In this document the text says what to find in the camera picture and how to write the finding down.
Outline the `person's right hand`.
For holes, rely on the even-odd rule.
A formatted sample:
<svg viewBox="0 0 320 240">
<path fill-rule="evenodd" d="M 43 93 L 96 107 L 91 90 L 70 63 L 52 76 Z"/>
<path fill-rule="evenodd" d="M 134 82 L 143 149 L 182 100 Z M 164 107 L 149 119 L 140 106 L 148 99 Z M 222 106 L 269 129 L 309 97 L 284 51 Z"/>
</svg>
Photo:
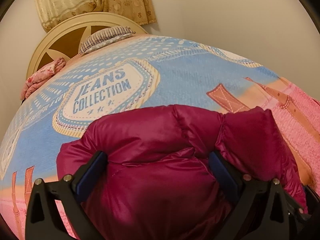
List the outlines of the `person's right hand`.
<svg viewBox="0 0 320 240">
<path fill-rule="evenodd" d="M 298 151 L 294 147 L 289 146 L 289 148 L 295 158 L 295 161 L 296 161 L 296 164 L 298 167 L 300 181 L 302 182 L 302 184 L 304 186 L 309 186 L 313 190 L 315 190 L 316 189 L 316 181 L 314 179 L 313 172 L 312 172 L 310 166 L 302 159 L 302 157 L 300 156 L 300 154 L 298 153 Z"/>
</svg>

